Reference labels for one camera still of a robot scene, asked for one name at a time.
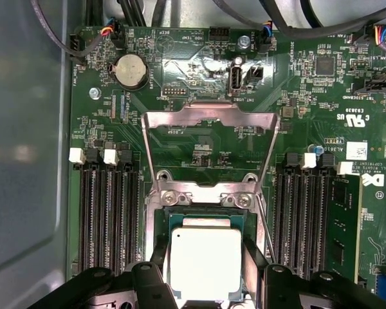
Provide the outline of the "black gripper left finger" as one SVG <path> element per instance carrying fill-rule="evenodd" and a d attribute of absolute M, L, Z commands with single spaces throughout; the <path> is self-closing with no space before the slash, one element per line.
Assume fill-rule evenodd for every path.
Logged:
<path fill-rule="evenodd" d="M 30 308 L 177 308 L 162 275 L 168 243 L 167 237 L 157 237 L 150 260 L 118 276 L 108 268 L 89 268 Z"/>

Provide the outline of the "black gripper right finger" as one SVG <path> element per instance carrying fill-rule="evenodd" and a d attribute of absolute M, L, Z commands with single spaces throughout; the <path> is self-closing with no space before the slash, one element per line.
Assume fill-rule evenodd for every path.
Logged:
<path fill-rule="evenodd" d="M 254 240 L 243 239 L 243 279 L 256 308 L 386 308 L 386 301 L 335 272 L 302 279 L 269 263 Z"/>

